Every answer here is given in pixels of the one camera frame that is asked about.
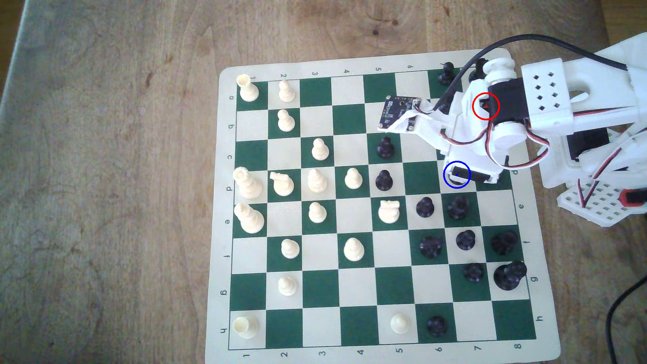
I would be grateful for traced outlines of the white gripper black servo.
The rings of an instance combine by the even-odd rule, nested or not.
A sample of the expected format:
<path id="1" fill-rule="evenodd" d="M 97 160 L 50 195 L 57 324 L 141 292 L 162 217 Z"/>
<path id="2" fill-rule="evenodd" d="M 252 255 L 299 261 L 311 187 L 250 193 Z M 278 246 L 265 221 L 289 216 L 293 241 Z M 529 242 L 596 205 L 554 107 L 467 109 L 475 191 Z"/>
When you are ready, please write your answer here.
<path id="1" fill-rule="evenodd" d="M 473 81 L 462 94 L 459 104 L 461 114 L 456 119 L 455 126 L 452 130 L 451 138 L 460 142 L 469 142 L 474 140 L 480 132 L 488 125 L 489 112 L 480 106 L 480 101 L 474 103 L 477 114 L 472 110 L 473 100 L 477 95 L 487 92 L 486 81 Z M 503 171 L 500 167 L 492 162 L 485 152 L 485 137 L 479 141 L 467 146 L 451 146 L 447 156 L 448 162 L 462 161 L 471 169 L 472 178 L 475 179 L 477 173 L 488 175 L 488 184 L 497 184 L 499 175 Z"/>

